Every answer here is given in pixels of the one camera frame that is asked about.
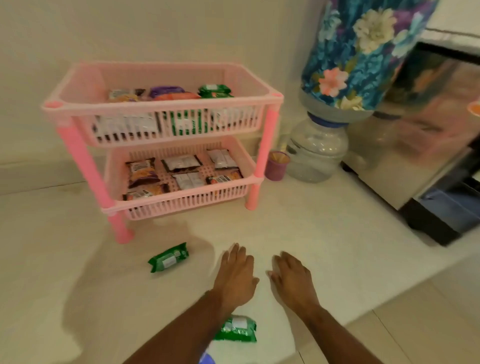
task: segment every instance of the left hand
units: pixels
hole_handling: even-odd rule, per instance
[[[212,292],[222,300],[222,310],[230,315],[238,306],[252,299],[259,279],[253,276],[253,256],[236,243],[231,252],[222,256]]]

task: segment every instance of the plastic basket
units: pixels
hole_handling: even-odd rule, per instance
[[[199,172],[202,179],[228,173],[227,170],[215,170],[208,149],[228,149],[238,164],[243,178],[240,180],[206,185],[189,190],[179,190],[173,177],[165,171],[161,159],[184,154],[196,154],[202,162]],[[122,195],[127,191],[128,168],[125,162],[156,158],[155,168],[162,183],[168,183],[170,193],[146,197],[132,201],[122,201]],[[115,205],[102,209],[107,214],[124,211],[130,220],[139,220],[160,216],[176,211],[231,200],[247,194],[249,185],[260,183],[263,177],[255,177],[255,162],[242,144],[233,136],[181,140],[154,144],[148,146],[120,147],[109,151],[105,169],[105,182]]]
[[[235,97],[107,102],[112,89],[179,85],[196,93],[205,84],[228,85]],[[280,93],[241,65],[96,62],[73,66],[43,109],[59,126],[73,117],[89,145],[109,148],[256,131],[265,106],[282,102]]]

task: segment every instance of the purple snack packet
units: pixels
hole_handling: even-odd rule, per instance
[[[150,89],[150,94],[149,96],[151,98],[156,98],[159,95],[164,95],[164,94],[178,94],[185,92],[183,88],[180,86],[156,86],[152,87]]]

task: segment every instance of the floor tile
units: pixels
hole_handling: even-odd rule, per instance
[[[480,332],[430,282],[375,313],[413,364],[480,363]]]
[[[410,364],[401,348],[373,312],[352,322],[347,328],[384,364]],[[305,364],[327,364],[320,348],[314,342],[301,349],[300,355]]]
[[[303,360],[301,359],[300,353],[296,352],[294,355],[279,362],[278,364],[303,364]]]

